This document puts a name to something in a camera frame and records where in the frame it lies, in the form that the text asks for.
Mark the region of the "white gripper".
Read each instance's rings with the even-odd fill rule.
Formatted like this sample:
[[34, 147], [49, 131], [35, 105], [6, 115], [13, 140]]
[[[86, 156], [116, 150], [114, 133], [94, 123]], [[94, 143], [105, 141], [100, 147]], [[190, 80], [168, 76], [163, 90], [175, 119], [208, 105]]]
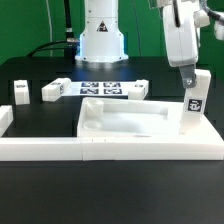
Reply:
[[199, 0], [170, 0], [163, 10], [166, 52], [171, 67], [180, 67], [185, 89], [196, 86], [195, 65], [200, 47], [200, 28], [210, 24]]

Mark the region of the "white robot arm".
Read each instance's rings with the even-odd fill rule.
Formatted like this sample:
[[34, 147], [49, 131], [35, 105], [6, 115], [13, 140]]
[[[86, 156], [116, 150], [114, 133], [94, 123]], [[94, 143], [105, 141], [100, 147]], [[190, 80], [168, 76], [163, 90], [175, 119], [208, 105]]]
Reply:
[[[215, 22], [215, 36], [224, 40], [224, 12], [212, 10], [207, 0], [148, 0], [160, 10], [168, 62], [180, 70], [183, 87], [196, 86], [200, 29]], [[85, 28], [75, 58], [88, 63], [126, 60], [124, 36], [118, 28], [118, 0], [84, 0]]]

